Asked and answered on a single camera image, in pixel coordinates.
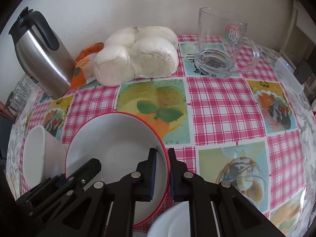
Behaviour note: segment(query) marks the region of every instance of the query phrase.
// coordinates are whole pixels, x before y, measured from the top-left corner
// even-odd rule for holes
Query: drinking glass
[[[252,71],[259,62],[260,52],[251,39],[244,37],[247,26],[244,18],[232,12],[201,8],[195,66],[202,73],[216,78]],[[243,45],[252,48],[253,58],[245,68],[237,68],[235,63]]]

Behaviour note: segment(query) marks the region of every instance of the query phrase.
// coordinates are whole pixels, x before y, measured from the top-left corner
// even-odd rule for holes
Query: metal rivet
[[[221,185],[225,188],[229,188],[230,187],[230,182],[229,181],[222,181]]]
[[[103,182],[95,182],[94,185],[93,185],[93,187],[94,187],[95,189],[100,189],[100,188],[103,187],[103,185],[104,185]]]
[[[137,172],[137,171],[135,171],[135,172],[133,172],[132,174],[131,174],[131,177],[132,178],[139,178],[141,176],[141,173],[140,172]]]
[[[73,190],[70,190],[66,193],[67,196],[70,196],[74,191]]]
[[[193,177],[193,173],[192,172],[185,172],[184,174],[185,178],[192,178]]]

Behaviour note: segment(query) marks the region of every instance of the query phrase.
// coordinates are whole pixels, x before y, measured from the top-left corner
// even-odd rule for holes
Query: wall
[[[134,25],[163,25],[176,34],[196,34],[200,7],[216,7],[246,18],[247,36],[278,49],[287,30],[292,0],[23,0],[0,35],[0,101],[5,102],[23,71],[8,31],[26,6],[42,12],[73,57]]]

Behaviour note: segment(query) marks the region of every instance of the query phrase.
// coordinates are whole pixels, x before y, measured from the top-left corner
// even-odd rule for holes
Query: green circle on packaging
[[[238,26],[236,25],[236,23],[231,23],[225,28],[225,38],[229,44],[231,45],[236,44],[239,37],[240,37],[240,33],[239,33]]]

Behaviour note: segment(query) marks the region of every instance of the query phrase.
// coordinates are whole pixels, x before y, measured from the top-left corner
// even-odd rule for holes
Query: bowl
[[[134,225],[150,219],[163,204],[169,185],[170,163],[166,148],[156,131],[142,119],[125,112],[110,112],[85,123],[73,137],[67,151],[65,172],[69,177],[89,159],[102,165],[89,183],[119,181],[147,160],[149,149],[156,148],[157,164],[154,196],[151,202],[136,202]]]

